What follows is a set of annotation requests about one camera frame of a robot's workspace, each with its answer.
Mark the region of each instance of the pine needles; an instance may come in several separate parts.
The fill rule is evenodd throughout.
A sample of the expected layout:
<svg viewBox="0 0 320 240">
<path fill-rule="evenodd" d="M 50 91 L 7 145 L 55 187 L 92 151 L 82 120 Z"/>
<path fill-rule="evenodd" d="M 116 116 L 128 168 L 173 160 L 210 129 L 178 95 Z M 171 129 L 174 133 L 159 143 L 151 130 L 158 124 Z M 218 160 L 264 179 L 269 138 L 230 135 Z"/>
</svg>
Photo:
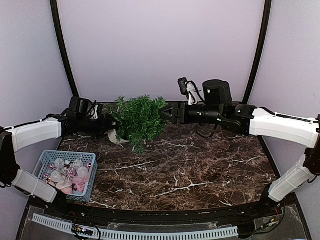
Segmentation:
<svg viewBox="0 0 320 240">
<path fill-rule="evenodd" d="M 119 124 L 117 137 L 127 139 L 136 153 L 142 153 L 142 141 L 152 141 L 159 136 L 167 125 L 167 121 L 160 117 L 159 110 L 166 106 L 163 97 L 151 99 L 144 95 L 125 101 L 121 96 L 116 99 L 116 106 L 109 106 L 110 114 Z"/>
</svg>

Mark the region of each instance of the plastic basket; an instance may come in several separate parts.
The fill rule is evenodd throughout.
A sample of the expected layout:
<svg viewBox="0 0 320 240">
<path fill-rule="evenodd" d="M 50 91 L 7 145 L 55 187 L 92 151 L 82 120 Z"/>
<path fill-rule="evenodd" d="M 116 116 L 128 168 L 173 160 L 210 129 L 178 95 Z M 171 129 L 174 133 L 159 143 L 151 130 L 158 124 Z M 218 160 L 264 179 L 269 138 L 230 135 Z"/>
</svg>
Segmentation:
<svg viewBox="0 0 320 240">
<path fill-rule="evenodd" d="M 79 201 L 79 202 L 90 202 L 91 194 L 94 188 L 96 174 L 98 170 L 98 163 L 96 161 L 96 155 L 94 153 L 87 152 L 73 152 L 73 151 L 53 151 L 45 150 L 41 154 L 41 157 L 36 164 L 32 174 L 37 176 L 38 179 L 43 179 L 45 173 L 49 170 L 49 165 L 54 163 L 56 159 L 69 160 L 71 162 L 80 159 L 84 165 L 91 162 L 91 176 L 89 182 L 85 184 L 83 192 L 73 191 L 73 194 L 67 194 L 68 200 Z"/>
</svg>

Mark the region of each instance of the marble surface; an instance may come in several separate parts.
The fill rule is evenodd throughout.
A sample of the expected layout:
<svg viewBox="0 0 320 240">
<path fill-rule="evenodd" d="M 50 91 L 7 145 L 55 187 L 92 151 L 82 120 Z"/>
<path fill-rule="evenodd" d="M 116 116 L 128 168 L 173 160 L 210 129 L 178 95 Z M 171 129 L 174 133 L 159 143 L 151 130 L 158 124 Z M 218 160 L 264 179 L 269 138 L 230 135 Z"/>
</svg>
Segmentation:
<svg viewBox="0 0 320 240">
<path fill-rule="evenodd" d="M 168 124 L 136 154 L 129 143 L 73 135 L 59 150 L 95 153 L 98 162 L 89 206 L 140 211 L 181 211 L 256 202 L 276 179 L 256 137 L 219 127 L 212 138 L 195 125 Z M 213 125 L 199 127 L 210 135 Z"/>
</svg>

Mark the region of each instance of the lavender backdrop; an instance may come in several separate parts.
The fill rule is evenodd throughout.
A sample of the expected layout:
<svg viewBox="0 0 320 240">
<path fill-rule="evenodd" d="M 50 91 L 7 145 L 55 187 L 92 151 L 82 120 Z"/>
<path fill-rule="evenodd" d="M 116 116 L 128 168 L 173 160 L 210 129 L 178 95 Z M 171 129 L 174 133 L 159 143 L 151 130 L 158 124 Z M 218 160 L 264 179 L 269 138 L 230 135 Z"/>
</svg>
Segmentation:
<svg viewBox="0 0 320 240">
<path fill-rule="evenodd" d="M 0 125 L 12 126 L 61 113 L 71 91 L 61 60 L 50 2 L 0 1 Z M 55 149 L 52 140 L 16 154 L 32 172 L 40 154 Z M 16 239 L 28 198 L 15 188 L 0 191 L 0 239 Z"/>
<path fill-rule="evenodd" d="M 82 97 L 150 94 L 184 100 L 177 80 L 202 89 L 229 81 L 242 100 L 261 27 L 263 0 L 59 1 L 64 39 Z"/>
</svg>

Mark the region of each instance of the black cable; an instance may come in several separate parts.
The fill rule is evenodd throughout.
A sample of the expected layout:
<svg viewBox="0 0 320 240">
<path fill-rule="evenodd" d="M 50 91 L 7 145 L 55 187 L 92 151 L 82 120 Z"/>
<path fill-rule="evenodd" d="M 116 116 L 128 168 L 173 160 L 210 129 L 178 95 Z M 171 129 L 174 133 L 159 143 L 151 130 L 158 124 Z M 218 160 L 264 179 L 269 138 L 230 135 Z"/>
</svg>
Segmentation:
<svg viewBox="0 0 320 240">
<path fill-rule="evenodd" d="M 193 99 L 193 102 L 195 103 L 196 102 L 196 98 L 195 98 L 195 96 L 192 94 L 192 92 L 190 92 L 190 91 L 188 91 L 188 93 L 191 95 L 191 97 L 192 97 L 192 99 Z"/>
<path fill-rule="evenodd" d="M 212 137 L 214 136 L 214 134 L 216 133 L 216 130 L 217 130 L 217 127 L 218 127 L 217 124 L 214 125 L 213 132 L 211 133 L 211 135 L 210 135 L 210 136 L 204 136 L 204 135 L 202 135 L 202 134 L 198 131 L 198 125 L 203 126 L 204 124 L 201 125 L 200 123 L 198 123 L 198 124 L 195 126 L 195 132 L 196 132 L 200 137 L 202 137 L 202 138 L 204 138 L 204 139 L 212 138 Z"/>
<path fill-rule="evenodd" d="M 316 175 L 312 180 L 308 179 L 308 184 L 312 184 L 316 179 L 318 175 Z"/>
<path fill-rule="evenodd" d="M 23 127 L 25 125 L 30 125 L 30 124 L 37 124 L 37 123 L 41 123 L 43 122 L 44 120 L 47 120 L 49 118 L 50 114 L 48 114 L 45 118 L 43 118 L 42 120 L 38 120 L 38 121 L 31 121 L 31 122 L 26 122 L 26 123 L 23 123 L 23 124 L 20 124 L 20 125 L 16 125 L 16 126 L 10 126 L 10 127 L 7 127 L 3 130 L 7 131 L 7 130 L 11 130 L 13 128 L 19 128 L 19 127 Z"/>
<path fill-rule="evenodd" d="M 92 118 L 95 114 L 96 114 L 96 105 L 97 105 L 97 100 L 95 100 L 94 102 L 91 102 L 91 108 L 88 111 L 88 115 L 86 116 L 87 118 Z"/>
<path fill-rule="evenodd" d="M 298 121 L 303 121 L 306 123 L 311 123 L 312 121 L 309 119 L 304 119 L 304 118 L 300 118 L 300 117 L 296 117 L 296 116 L 289 116 L 289 115 L 284 115 L 284 114 L 276 114 L 275 112 L 269 110 L 268 108 L 262 106 L 259 107 L 260 109 L 265 110 L 268 114 L 271 114 L 272 116 L 276 116 L 279 118 L 284 118 L 284 119 L 293 119 L 293 120 L 298 120 Z M 313 121 L 314 124 L 320 124 L 320 121 Z"/>
<path fill-rule="evenodd" d="M 60 115 L 61 115 L 61 116 L 66 115 L 66 113 L 68 112 L 68 110 L 69 110 L 69 108 L 66 108 Z"/>
<path fill-rule="evenodd" d="M 195 89 L 195 91 L 196 91 L 196 94 L 199 96 L 199 98 L 201 99 L 201 101 L 205 104 L 206 103 L 206 101 L 202 98 L 202 96 L 200 95 L 200 92 L 199 92 L 199 90 L 198 90 L 198 88 L 197 88 L 197 85 L 193 82 L 193 81 L 187 81 L 186 82 L 186 84 L 188 85 L 188 84 L 193 84 L 193 86 L 194 86 L 194 89 Z"/>
<path fill-rule="evenodd" d="M 262 229 L 258 229 L 257 231 L 255 231 L 255 233 L 253 233 L 253 235 L 268 234 L 268 233 L 273 232 L 273 231 L 276 230 L 276 229 L 280 226 L 280 224 L 283 222 L 283 220 L 284 220 L 284 218 L 285 218 L 285 214 L 286 214 L 286 204 L 285 204 L 285 202 L 283 202 L 283 215 L 282 215 L 282 218 L 280 219 L 279 223 L 278 223 L 274 228 L 272 228 L 272 229 L 269 230 L 269 231 L 258 232 L 258 231 L 262 230 Z"/>
<path fill-rule="evenodd" d="M 259 212 L 257 214 L 238 213 L 237 216 L 239 216 L 239 217 L 248 217 L 248 218 L 256 218 L 256 217 L 262 216 L 263 214 L 264 214 L 263 212 Z"/>
<path fill-rule="evenodd" d="M 286 214 L 286 201 L 283 200 L 283 215 L 282 215 L 282 218 L 280 219 L 280 221 L 278 222 L 278 224 L 275 227 L 273 227 L 269 231 L 260 232 L 260 231 L 266 229 L 266 228 L 261 228 L 261 227 L 264 226 L 264 225 L 262 225 L 261 227 L 259 227 L 257 230 L 255 230 L 253 232 L 239 232 L 239 234 L 241 234 L 241 235 L 261 235 L 261 234 L 271 233 L 274 230 L 276 230 L 280 226 L 280 224 L 283 222 L 283 220 L 285 218 L 285 214 Z"/>
<path fill-rule="evenodd" d="M 70 216 L 70 215 L 63 214 L 63 213 L 55 210 L 54 208 L 49 207 L 48 205 L 46 205 L 45 207 L 46 207 L 47 209 L 53 210 L 54 212 L 60 214 L 61 216 L 64 216 L 64 217 L 67 217 L 67 218 L 78 219 L 78 220 L 87 222 L 88 224 L 90 224 L 91 226 L 93 226 L 93 227 L 98 231 L 98 233 L 99 233 L 99 238 L 98 238 L 98 240 L 101 240 L 101 231 L 100 231 L 100 229 L 99 229 L 95 224 L 91 223 L 90 221 L 88 221 L 88 220 L 86 220 L 86 219 L 84 219 L 84 218 L 81 218 L 81 217 Z"/>
</svg>

